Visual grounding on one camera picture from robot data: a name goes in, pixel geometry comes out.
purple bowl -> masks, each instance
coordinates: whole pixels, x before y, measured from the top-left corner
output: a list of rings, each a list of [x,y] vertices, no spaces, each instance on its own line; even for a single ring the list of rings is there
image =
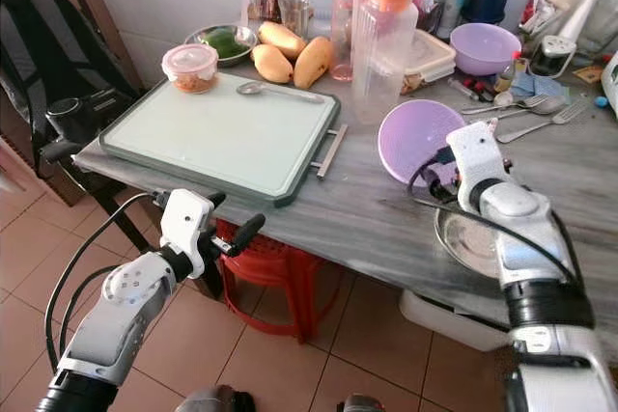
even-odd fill
[[[467,23],[451,33],[457,68],[473,76],[503,71],[521,51],[520,40],[506,29],[486,23]]]
[[[438,149],[446,145],[446,136],[465,126],[457,111],[433,100],[409,100],[394,108],[382,121],[378,132],[379,158],[386,171],[407,184],[412,174]],[[455,164],[432,169],[442,183],[455,175]],[[414,185],[423,186],[417,179]]]

tiled floor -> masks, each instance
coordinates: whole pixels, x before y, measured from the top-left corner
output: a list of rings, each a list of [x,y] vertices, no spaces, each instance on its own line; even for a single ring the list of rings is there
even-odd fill
[[[105,217],[91,199],[67,208],[35,183],[25,186],[18,194],[0,191],[1,412],[32,410],[44,394],[50,378],[42,332],[47,297],[71,253]],[[156,228],[133,207],[130,216],[155,242]],[[112,229],[75,268],[69,288],[94,269],[135,256],[120,230]],[[332,277],[321,276],[319,300],[328,295]],[[285,322],[281,293],[244,288],[243,308]],[[259,412],[334,412],[351,393],[379,398],[393,412],[501,410],[504,351],[481,353],[408,322],[399,313],[398,295],[347,273],[320,334],[299,345],[247,327],[192,284],[181,286],[151,325],[112,410],[171,412],[192,391],[216,383],[250,392]],[[97,298],[92,285],[71,329]],[[67,300],[62,297],[61,306]],[[55,313],[56,321],[61,314]]]

water bottle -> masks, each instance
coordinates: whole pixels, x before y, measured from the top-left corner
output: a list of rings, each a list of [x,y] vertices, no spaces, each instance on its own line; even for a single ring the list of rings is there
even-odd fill
[[[397,105],[417,20],[412,0],[366,0],[360,8],[352,97],[362,124],[379,123]]]
[[[333,0],[330,41],[333,57],[330,75],[339,81],[351,81],[354,29],[358,10],[365,0]]]

cutting board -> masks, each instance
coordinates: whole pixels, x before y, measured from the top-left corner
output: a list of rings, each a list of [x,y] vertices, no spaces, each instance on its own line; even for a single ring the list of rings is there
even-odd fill
[[[249,79],[217,74],[195,95],[163,82],[99,136],[123,159],[206,186],[286,205],[294,199],[340,103],[268,91],[243,96]]]

red plastic stool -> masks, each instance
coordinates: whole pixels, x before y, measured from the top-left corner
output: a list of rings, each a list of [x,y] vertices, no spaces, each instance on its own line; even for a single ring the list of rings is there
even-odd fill
[[[216,221],[217,234],[224,239],[234,237],[237,226],[222,219]],[[228,308],[252,327],[273,335],[292,335],[304,343],[318,331],[318,323],[334,305],[343,278],[339,277],[335,290],[324,308],[317,313],[315,308],[315,279],[318,269],[329,263],[279,241],[257,235],[240,255],[234,258],[221,257],[225,303]],[[288,307],[294,323],[277,325],[267,323],[242,311],[235,303],[236,280],[240,277],[252,284],[264,287],[281,287],[286,291]]]

